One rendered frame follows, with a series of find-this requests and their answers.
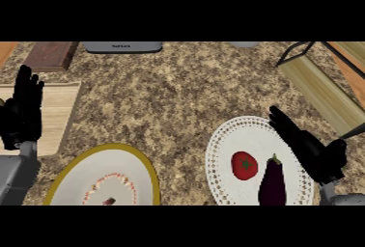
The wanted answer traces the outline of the white lace round placemat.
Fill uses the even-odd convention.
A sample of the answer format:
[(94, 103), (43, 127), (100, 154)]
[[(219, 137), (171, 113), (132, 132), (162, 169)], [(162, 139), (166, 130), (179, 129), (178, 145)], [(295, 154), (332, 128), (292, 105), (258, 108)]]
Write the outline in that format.
[[(241, 180), (233, 172), (231, 158), (240, 151), (243, 158), (258, 164), (258, 174)], [(206, 150), (206, 175), (219, 205), (258, 206), (259, 191), (267, 162), (277, 155), (283, 174), (289, 206), (311, 206), (314, 181), (305, 171), (287, 143), (283, 141), (268, 119), (241, 116), (227, 121), (213, 133)]]

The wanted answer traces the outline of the pale wooden cutting board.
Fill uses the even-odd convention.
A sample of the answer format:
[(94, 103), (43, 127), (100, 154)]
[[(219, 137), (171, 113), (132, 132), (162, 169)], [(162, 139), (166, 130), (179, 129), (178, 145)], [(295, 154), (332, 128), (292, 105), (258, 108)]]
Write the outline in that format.
[(51, 83), (43, 88), (43, 134), (38, 142), (38, 154), (52, 156), (61, 152), (73, 125), (83, 83)]

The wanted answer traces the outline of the dark purple eggplant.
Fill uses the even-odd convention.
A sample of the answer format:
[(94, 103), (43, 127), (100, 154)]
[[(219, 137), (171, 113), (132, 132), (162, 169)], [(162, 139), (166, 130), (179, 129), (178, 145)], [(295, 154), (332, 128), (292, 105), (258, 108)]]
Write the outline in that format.
[(264, 180), (259, 191), (262, 206), (284, 206), (287, 204), (287, 190), (283, 173), (283, 163), (277, 155), (267, 162)]

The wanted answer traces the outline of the white plate with yellow rim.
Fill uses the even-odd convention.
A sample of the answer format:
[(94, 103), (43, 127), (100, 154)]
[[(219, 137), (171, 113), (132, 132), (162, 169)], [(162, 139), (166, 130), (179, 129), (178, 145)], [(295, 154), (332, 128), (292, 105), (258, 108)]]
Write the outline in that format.
[(145, 154), (126, 144), (104, 144), (85, 151), (66, 166), (45, 204), (157, 206), (159, 178)]

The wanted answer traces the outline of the small grey object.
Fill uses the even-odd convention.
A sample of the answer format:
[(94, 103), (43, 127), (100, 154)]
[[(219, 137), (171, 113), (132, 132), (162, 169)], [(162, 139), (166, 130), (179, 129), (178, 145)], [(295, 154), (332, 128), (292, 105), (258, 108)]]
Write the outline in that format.
[(255, 47), (261, 44), (259, 41), (231, 41), (230, 43), (240, 48)]

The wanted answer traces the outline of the red tomato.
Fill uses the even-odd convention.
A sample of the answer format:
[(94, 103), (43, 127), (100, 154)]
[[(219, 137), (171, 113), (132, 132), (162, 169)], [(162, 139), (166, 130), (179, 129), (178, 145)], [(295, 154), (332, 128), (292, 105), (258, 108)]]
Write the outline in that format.
[(253, 178), (259, 172), (259, 163), (253, 155), (238, 151), (231, 157), (231, 168), (238, 179), (249, 180)]

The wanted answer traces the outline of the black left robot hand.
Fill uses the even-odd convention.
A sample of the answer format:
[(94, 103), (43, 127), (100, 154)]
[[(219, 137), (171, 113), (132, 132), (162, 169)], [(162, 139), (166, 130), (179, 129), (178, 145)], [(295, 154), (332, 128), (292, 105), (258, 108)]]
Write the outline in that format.
[(21, 66), (14, 96), (0, 105), (0, 138), (8, 151), (18, 150), (26, 141), (42, 137), (42, 101), (45, 82)]

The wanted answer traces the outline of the dark brown wooden block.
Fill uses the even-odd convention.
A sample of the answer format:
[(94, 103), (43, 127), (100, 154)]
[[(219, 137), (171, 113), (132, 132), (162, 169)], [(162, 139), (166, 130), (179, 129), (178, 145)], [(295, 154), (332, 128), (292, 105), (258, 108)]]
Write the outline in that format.
[(24, 64), (38, 72), (60, 72), (67, 71), (79, 41), (39, 41)]

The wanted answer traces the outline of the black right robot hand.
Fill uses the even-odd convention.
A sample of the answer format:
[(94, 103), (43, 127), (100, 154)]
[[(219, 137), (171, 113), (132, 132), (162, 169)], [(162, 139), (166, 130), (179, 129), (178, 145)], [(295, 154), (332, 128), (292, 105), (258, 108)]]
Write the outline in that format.
[(324, 145), (317, 137), (302, 130), (277, 106), (270, 107), (270, 125), (304, 165), (311, 178), (321, 184), (345, 177), (346, 141), (335, 140)]

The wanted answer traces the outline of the black frame wooden tiered shelf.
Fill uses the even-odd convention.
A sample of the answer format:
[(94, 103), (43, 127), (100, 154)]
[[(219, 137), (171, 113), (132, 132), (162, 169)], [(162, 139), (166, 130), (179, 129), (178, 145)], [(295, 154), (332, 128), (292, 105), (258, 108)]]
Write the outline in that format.
[(365, 132), (365, 109), (306, 57), (312, 46), (314, 41), (296, 42), (283, 53), (277, 67), (337, 130), (340, 138), (348, 139)]

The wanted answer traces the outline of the orange wooden strip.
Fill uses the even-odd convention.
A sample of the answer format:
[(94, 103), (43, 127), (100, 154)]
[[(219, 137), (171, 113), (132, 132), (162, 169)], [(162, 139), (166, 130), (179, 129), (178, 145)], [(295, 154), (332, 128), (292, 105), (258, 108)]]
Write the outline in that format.
[(4, 68), (17, 46), (15, 41), (0, 41), (0, 68)]

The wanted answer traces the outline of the grey flat appliance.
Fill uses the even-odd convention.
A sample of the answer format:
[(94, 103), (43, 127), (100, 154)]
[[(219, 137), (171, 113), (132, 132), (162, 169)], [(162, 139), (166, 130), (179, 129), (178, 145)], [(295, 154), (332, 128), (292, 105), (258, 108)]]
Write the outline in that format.
[(83, 41), (94, 54), (154, 53), (163, 49), (162, 41)]

